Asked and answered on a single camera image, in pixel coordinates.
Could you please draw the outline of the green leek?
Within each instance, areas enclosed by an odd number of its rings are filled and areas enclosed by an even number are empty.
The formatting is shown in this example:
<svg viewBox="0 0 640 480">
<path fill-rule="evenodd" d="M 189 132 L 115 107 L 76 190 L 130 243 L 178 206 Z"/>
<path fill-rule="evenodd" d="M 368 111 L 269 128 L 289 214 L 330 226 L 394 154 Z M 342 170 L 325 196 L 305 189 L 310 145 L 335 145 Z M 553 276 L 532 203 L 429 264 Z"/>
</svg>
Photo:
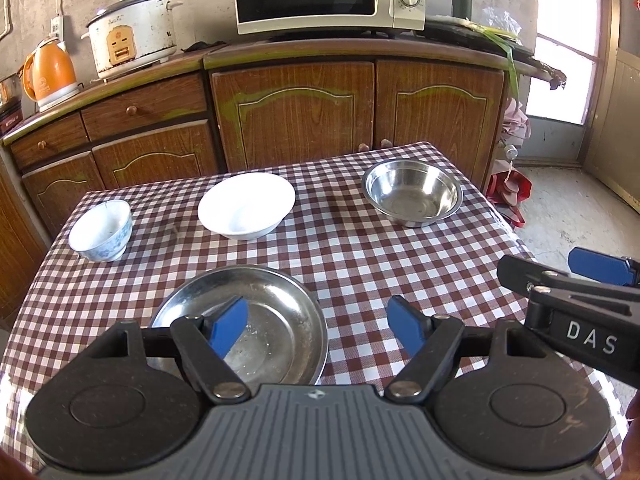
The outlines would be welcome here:
<svg viewBox="0 0 640 480">
<path fill-rule="evenodd" d="M 467 18 L 453 18 L 452 21 L 455 25 L 468 28 L 469 30 L 472 30 L 472 32 L 477 32 L 480 36 L 483 36 L 485 39 L 497 46 L 506 55 L 506 59 L 508 60 L 511 94 L 513 99 L 518 101 L 520 99 L 520 83 L 518 82 L 518 73 L 516 72 L 512 44 L 510 44 L 508 40 L 500 37 L 493 29 L 484 25 L 476 24 Z"/>
</svg>

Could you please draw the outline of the blue patterned small bowl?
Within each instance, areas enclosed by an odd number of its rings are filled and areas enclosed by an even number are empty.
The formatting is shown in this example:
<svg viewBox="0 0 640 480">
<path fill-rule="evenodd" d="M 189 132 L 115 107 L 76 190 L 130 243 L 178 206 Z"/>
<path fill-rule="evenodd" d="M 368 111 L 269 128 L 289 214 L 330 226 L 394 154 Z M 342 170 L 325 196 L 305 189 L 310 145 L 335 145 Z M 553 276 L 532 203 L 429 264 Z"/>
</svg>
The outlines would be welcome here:
<svg viewBox="0 0 640 480">
<path fill-rule="evenodd" d="M 112 262 L 122 258 L 131 234 L 130 205 L 126 200 L 107 200 L 75 222 L 68 234 L 68 244 L 89 261 Z"/>
</svg>

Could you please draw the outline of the white ceramic bowl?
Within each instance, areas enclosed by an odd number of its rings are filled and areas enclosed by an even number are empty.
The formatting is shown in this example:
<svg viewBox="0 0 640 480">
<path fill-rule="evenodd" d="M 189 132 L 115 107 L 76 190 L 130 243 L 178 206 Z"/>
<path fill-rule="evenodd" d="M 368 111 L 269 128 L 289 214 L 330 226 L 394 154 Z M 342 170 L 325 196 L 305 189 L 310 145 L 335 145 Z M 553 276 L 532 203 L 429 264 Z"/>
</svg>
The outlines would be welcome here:
<svg viewBox="0 0 640 480">
<path fill-rule="evenodd" d="M 229 240 L 257 240 L 283 221 L 295 199 L 295 188 L 284 177 L 268 172 L 238 174 L 204 194 L 198 220 Z"/>
</svg>

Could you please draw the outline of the deep steel bowl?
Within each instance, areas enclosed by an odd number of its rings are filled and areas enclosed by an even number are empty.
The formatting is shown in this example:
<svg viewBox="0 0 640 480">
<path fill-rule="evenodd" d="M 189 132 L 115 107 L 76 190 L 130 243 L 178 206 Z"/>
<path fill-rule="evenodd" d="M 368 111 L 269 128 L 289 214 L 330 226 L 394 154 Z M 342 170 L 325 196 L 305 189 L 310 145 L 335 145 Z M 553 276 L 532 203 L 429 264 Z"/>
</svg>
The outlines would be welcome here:
<svg viewBox="0 0 640 480">
<path fill-rule="evenodd" d="M 370 167 L 361 178 L 367 202 L 390 221 L 420 228 L 445 220 L 462 205 L 457 178 L 422 160 L 393 158 Z"/>
</svg>

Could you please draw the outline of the red bag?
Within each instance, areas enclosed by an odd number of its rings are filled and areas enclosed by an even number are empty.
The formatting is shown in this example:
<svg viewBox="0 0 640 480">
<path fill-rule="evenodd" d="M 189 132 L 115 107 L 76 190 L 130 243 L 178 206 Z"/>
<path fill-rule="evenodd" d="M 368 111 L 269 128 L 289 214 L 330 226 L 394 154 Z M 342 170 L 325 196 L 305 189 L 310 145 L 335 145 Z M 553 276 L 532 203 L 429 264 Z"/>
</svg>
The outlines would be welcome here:
<svg viewBox="0 0 640 480">
<path fill-rule="evenodd" d="M 532 182 L 516 169 L 492 174 L 486 190 L 487 199 L 496 207 L 498 213 L 512 226 L 522 228 L 526 220 L 521 212 L 521 203 L 532 195 Z"/>
</svg>

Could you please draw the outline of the clear plastic bag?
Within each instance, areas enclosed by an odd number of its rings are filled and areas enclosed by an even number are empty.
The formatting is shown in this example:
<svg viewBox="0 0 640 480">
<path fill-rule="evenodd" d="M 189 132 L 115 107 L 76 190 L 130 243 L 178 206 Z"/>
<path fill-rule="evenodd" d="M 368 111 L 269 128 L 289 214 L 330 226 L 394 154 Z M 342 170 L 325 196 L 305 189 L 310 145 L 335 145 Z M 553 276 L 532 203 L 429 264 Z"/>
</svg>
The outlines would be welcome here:
<svg viewBox="0 0 640 480">
<path fill-rule="evenodd" d="M 502 30 L 513 38 L 518 38 L 522 30 L 520 23 L 509 11 L 493 6 L 485 6 L 482 9 L 480 22 L 490 28 Z"/>
</svg>

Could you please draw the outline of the white rice cooker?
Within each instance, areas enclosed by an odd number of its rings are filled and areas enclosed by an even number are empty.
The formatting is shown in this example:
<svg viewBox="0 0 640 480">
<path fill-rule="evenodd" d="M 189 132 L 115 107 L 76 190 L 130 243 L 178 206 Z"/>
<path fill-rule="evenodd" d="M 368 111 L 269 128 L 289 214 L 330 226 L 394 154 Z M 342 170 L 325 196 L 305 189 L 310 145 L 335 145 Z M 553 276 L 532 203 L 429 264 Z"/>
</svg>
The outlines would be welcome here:
<svg viewBox="0 0 640 480">
<path fill-rule="evenodd" d="M 118 0 L 96 12 L 81 38 L 90 40 L 98 78 L 108 81 L 175 54 L 177 6 L 182 2 Z"/>
</svg>

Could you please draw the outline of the brown wooden cabinet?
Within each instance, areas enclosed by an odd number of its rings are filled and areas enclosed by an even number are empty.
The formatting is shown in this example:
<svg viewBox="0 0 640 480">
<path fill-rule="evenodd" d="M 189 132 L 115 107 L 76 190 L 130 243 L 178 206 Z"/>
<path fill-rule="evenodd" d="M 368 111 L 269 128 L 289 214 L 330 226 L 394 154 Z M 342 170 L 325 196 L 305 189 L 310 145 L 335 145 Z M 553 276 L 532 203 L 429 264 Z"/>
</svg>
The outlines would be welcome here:
<svg viewBox="0 0 640 480">
<path fill-rule="evenodd" d="M 537 62 L 416 39 L 222 46 L 95 84 L 1 144 L 50 235 L 90 191 L 419 141 L 484 188 L 519 76 L 563 81 Z"/>
</svg>

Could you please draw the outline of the medium steel plate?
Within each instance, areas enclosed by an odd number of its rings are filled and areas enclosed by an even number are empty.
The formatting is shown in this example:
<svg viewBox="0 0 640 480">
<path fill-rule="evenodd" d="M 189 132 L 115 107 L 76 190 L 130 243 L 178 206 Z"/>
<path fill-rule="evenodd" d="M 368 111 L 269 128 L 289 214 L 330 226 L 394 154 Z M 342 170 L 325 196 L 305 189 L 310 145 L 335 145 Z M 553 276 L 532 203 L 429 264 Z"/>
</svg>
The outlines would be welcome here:
<svg viewBox="0 0 640 480">
<path fill-rule="evenodd" d="M 200 315 L 233 296 L 247 302 L 248 318 L 224 357 L 251 392 L 263 384 L 313 385 L 326 365 L 328 330 L 314 296 L 290 276 L 266 266 L 224 266 L 172 292 L 150 325 L 167 327 Z"/>
</svg>

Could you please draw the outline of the red white checkered tablecloth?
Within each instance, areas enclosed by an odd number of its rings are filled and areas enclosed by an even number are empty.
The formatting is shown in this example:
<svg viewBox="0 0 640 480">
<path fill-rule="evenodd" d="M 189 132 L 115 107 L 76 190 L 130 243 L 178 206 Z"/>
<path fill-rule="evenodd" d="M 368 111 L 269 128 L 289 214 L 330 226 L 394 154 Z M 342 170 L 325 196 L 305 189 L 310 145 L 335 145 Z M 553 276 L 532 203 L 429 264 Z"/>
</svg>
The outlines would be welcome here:
<svg viewBox="0 0 640 480">
<path fill-rule="evenodd" d="M 486 326 L 522 318 L 524 301 L 500 287 L 496 266 L 526 246 L 470 182 L 451 218 L 420 229 L 384 219 L 364 199 L 361 177 L 395 157 L 452 165 L 431 144 L 281 166 L 295 188 L 295 205 L 270 234 L 235 242 L 207 231 L 198 203 L 214 178 L 155 182 L 94 191 L 73 210 L 79 218 L 106 200 L 126 200 L 132 237 L 113 263 L 76 255 L 60 234 L 30 286 L 1 363 L 1 454 L 21 474 L 40 466 L 24 415 L 36 391 L 96 336 L 119 320 L 147 323 L 185 281 L 210 269 L 259 264 L 303 283 L 317 298 L 328 326 L 328 359 L 321 390 L 339 385 L 382 387 L 405 355 L 384 307 L 399 294 L 427 313 L 451 313 Z"/>
</svg>

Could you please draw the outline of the pink cloth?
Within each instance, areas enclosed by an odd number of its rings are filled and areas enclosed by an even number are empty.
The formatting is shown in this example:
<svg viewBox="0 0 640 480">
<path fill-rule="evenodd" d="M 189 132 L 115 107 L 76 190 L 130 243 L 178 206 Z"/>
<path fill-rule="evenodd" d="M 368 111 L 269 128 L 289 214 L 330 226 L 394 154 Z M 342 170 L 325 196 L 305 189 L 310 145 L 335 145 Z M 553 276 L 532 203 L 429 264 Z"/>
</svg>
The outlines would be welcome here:
<svg viewBox="0 0 640 480">
<path fill-rule="evenodd" d="M 516 148 L 521 148 L 532 135 L 529 118 L 523 112 L 520 101 L 510 98 L 503 113 L 500 138 Z"/>
</svg>

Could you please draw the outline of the orange electric kettle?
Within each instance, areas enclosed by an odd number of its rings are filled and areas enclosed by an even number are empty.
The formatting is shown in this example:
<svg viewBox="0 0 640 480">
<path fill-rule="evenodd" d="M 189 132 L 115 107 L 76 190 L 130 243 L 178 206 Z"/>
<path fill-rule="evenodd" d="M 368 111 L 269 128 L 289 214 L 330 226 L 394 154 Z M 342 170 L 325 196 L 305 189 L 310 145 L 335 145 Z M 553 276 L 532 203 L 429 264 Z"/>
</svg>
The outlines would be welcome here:
<svg viewBox="0 0 640 480">
<path fill-rule="evenodd" d="M 43 39 L 27 55 L 21 68 L 21 81 L 26 96 L 37 104 L 40 112 L 80 92 L 72 59 L 60 47 L 57 36 Z"/>
</svg>

